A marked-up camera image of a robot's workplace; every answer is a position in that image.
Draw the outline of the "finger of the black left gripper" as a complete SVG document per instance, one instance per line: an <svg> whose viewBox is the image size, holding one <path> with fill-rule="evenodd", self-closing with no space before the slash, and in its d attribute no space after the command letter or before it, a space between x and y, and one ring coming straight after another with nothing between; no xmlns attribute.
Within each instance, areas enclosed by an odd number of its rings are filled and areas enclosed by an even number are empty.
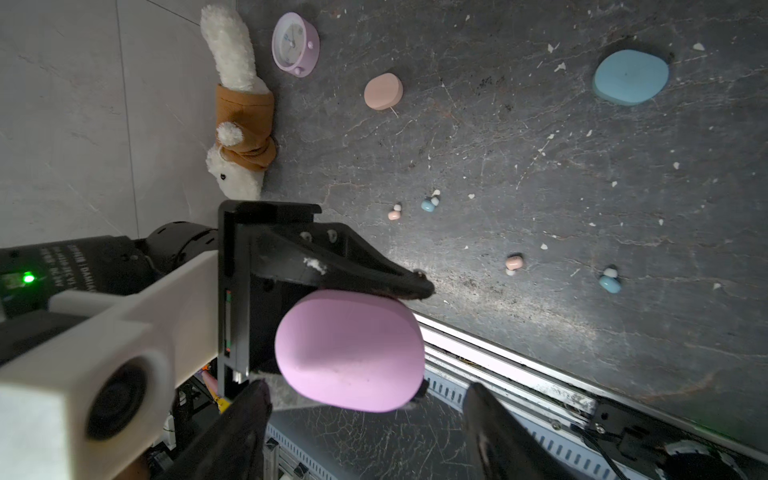
<svg viewBox="0 0 768 480"><path fill-rule="evenodd" d="M254 273L316 289L422 300L435 286L424 273L381 254L341 223L284 224L254 229Z"/></svg>

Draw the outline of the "peach earbud charging case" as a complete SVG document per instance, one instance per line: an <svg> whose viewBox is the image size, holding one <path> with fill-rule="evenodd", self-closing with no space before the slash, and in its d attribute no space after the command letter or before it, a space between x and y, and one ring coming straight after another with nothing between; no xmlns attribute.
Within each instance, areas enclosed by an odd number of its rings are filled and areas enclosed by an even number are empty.
<svg viewBox="0 0 768 480"><path fill-rule="evenodd" d="M373 110L387 110L397 105L404 94L401 80L393 73L371 79L364 89L364 101Z"/></svg>

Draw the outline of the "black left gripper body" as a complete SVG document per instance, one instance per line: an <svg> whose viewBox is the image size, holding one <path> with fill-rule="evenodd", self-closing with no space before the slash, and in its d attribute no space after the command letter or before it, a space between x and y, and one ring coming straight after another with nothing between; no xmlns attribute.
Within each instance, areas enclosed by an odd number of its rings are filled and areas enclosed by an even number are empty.
<svg viewBox="0 0 768 480"><path fill-rule="evenodd" d="M310 287L254 273L257 228L311 223L316 204L226 200L218 212L218 394L236 398L256 375L277 374L275 336Z"/></svg>

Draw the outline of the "plush bunny brown hoodie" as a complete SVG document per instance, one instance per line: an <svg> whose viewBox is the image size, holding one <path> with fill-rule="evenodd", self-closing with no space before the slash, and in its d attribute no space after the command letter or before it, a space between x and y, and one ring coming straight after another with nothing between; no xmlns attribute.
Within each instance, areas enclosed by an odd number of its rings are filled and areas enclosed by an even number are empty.
<svg viewBox="0 0 768 480"><path fill-rule="evenodd" d="M275 98L257 74L249 30L233 8L203 7L200 28L219 74L215 141L207 152L207 170L228 199L256 201L277 157L272 137Z"/></svg>

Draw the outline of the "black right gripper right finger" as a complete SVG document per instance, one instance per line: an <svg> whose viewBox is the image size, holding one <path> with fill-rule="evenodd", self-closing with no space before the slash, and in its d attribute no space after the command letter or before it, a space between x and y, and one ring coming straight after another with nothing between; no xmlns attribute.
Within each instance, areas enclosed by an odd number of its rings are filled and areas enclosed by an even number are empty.
<svg viewBox="0 0 768 480"><path fill-rule="evenodd" d="M572 479L481 383L469 385L462 406L467 445L485 479Z"/></svg>

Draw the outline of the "pink alarm clock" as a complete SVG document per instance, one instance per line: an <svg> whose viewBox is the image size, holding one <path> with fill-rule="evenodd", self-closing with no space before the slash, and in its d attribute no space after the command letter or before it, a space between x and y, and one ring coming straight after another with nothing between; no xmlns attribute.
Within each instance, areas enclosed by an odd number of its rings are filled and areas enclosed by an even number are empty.
<svg viewBox="0 0 768 480"><path fill-rule="evenodd" d="M295 12L287 12L275 25L271 47L280 70L305 78L318 63L320 38L312 24Z"/></svg>

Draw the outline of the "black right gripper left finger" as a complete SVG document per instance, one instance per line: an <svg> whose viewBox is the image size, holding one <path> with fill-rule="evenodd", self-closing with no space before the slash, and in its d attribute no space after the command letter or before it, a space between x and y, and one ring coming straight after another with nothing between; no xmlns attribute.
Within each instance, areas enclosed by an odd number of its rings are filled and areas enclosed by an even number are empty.
<svg viewBox="0 0 768 480"><path fill-rule="evenodd" d="M162 479L261 479L267 425L272 413L268 385L251 383L174 461Z"/></svg>

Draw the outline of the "peach earbud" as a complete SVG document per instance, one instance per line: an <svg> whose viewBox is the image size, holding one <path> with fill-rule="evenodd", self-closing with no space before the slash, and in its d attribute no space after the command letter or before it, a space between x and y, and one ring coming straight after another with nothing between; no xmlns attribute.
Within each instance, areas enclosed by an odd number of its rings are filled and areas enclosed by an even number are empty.
<svg viewBox="0 0 768 480"><path fill-rule="evenodd" d="M392 210L388 213L388 219L390 221L397 221L402 216L402 205L401 204L395 204L392 207Z"/></svg>
<svg viewBox="0 0 768 480"><path fill-rule="evenodd" d="M514 276L524 266L525 261L521 255L512 255L505 260L505 269L508 276Z"/></svg>

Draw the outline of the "teal earbud charging case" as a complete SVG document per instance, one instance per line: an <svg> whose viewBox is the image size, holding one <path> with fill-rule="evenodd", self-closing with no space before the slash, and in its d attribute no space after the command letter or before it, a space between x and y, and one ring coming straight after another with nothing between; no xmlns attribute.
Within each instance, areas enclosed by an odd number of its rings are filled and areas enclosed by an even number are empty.
<svg viewBox="0 0 768 480"><path fill-rule="evenodd" d="M593 90L603 100L635 106L651 100L669 80L669 66L659 57L620 50L607 56L593 76Z"/></svg>

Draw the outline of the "teal earbud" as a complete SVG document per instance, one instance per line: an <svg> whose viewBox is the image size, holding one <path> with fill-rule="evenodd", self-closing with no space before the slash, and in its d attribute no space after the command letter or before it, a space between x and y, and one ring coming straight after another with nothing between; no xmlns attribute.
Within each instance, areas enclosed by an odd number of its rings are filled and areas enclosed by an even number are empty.
<svg viewBox="0 0 768 480"><path fill-rule="evenodd" d="M428 198L425 198L421 202L421 209L425 212L432 213L436 210L437 206L440 204L440 198L438 195L432 195Z"/></svg>
<svg viewBox="0 0 768 480"><path fill-rule="evenodd" d="M599 277L599 285L611 294L618 294L622 290L618 270L613 267L605 268Z"/></svg>

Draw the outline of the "pink earbud charging case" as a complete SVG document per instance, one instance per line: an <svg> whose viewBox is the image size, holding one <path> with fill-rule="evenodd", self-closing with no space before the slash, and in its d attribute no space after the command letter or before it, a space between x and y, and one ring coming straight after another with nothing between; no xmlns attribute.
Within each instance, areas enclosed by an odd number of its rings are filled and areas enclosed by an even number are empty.
<svg viewBox="0 0 768 480"><path fill-rule="evenodd" d="M315 291L283 317L277 366L299 394L343 409L386 413L417 396L425 346L413 312L398 300Z"/></svg>

